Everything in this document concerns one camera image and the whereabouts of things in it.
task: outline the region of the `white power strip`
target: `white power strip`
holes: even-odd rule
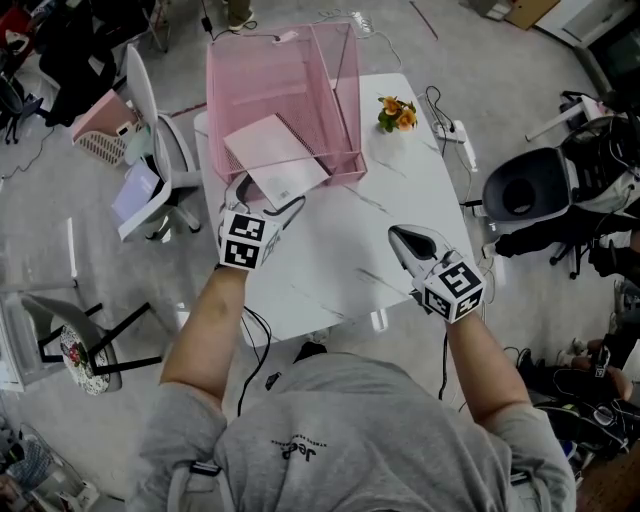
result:
[[[467,160],[469,160],[471,172],[478,172],[478,166],[476,165],[476,153],[473,150],[473,146],[471,145],[471,141],[469,140],[469,136],[467,135],[467,131],[465,130],[462,121],[456,119],[453,122],[453,131],[450,130],[450,126],[445,126],[443,129],[440,124],[435,126],[433,131],[439,139],[446,140],[447,142],[453,142],[454,144],[462,144],[464,152],[467,155]]]

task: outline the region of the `white cabinet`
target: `white cabinet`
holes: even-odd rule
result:
[[[536,26],[585,48],[638,7],[635,0],[561,0]]]

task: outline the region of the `gray floor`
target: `gray floor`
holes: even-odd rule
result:
[[[532,147],[559,143],[562,128],[534,144],[525,142],[524,133],[557,114],[560,91],[591,92],[592,86],[571,51],[540,32],[482,19],[454,0],[417,0],[417,4],[439,40],[407,1],[255,0],[254,8],[261,28],[315,21],[318,9],[334,7],[362,8],[364,17],[373,17],[375,29],[390,37],[401,56],[403,72],[414,90],[438,86],[443,92],[440,107],[465,123],[480,168],[473,178],[473,198],[488,174],[505,160]],[[217,32],[223,26],[220,9],[217,3],[208,5]],[[159,54],[146,43],[141,48],[160,108],[175,112],[205,101],[204,52],[209,36],[200,26],[199,2],[174,0],[170,17],[170,52]],[[397,69],[398,62],[383,38],[360,41],[359,51],[363,74]],[[177,118],[192,145],[193,115]],[[31,121],[19,146],[0,148],[1,172],[25,165],[46,133],[40,121]],[[462,200],[469,178],[450,149],[446,160]],[[69,273],[67,219],[73,219],[79,293],[52,296],[87,305],[103,302],[105,312],[98,320],[105,325],[117,322],[145,300],[158,312],[118,340],[117,351],[126,360],[155,355],[169,346],[178,329],[178,313],[189,309],[216,256],[202,193],[190,199],[192,211],[204,221],[199,234],[177,226],[166,243],[141,238],[121,243],[110,217],[120,180],[109,168],[72,148],[69,132],[57,128],[28,172],[4,183],[0,233],[7,282],[63,278]],[[490,236],[475,219],[469,218],[467,225],[479,258],[479,247]],[[549,266],[550,253],[551,249],[504,262],[506,285],[495,289],[487,323],[505,346],[528,346],[535,356],[555,357],[558,347],[573,337],[597,337],[607,329],[613,293],[612,279],[600,279],[591,268],[570,281],[566,262]],[[425,389],[437,392],[441,322],[411,302],[392,308],[388,317],[389,328],[381,333],[373,330],[369,317],[352,319],[333,330],[328,347],[393,361]],[[263,394],[260,388],[266,375],[286,369],[300,343],[291,340],[273,347],[247,404]],[[229,411],[254,364],[252,351],[239,343],[226,400]],[[65,372],[36,383],[26,393],[2,396],[15,426],[20,421],[30,423],[87,479],[104,491],[124,496],[127,457],[159,372],[158,366],[125,373],[122,390],[99,397],[84,394]],[[453,368],[445,400],[456,407],[464,402]]]

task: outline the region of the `printed logo on shirt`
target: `printed logo on shirt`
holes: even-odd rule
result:
[[[289,460],[292,454],[297,453],[304,457],[304,460],[307,462],[311,460],[313,455],[316,455],[316,450],[318,448],[327,447],[324,443],[318,443],[300,434],[294,435],[288,443],[282,443],[274,440],[271,440],[271,443],[277,444],[280,447],[283,459]]]

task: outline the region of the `marble table top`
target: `marble table top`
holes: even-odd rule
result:
[[[435,229],[473,257],[455,191],[422,110],[412,132],[378,130],[378,97],[389,95],[418,105],[402,74],[360,78],[368,173],[356,183],[310,191],[274,253],[248,279],[247,306],[269,322],[272,342],[408,300],[411,277],[389,245],[390,226]],[[195,118],[194,128],[211,225],[217,229],[226,184],[211,166],[206,113]],[[250,315],[245,316],[249,322]],[[250,328],[256,345],[266,343],[257,335],[257,324]]]

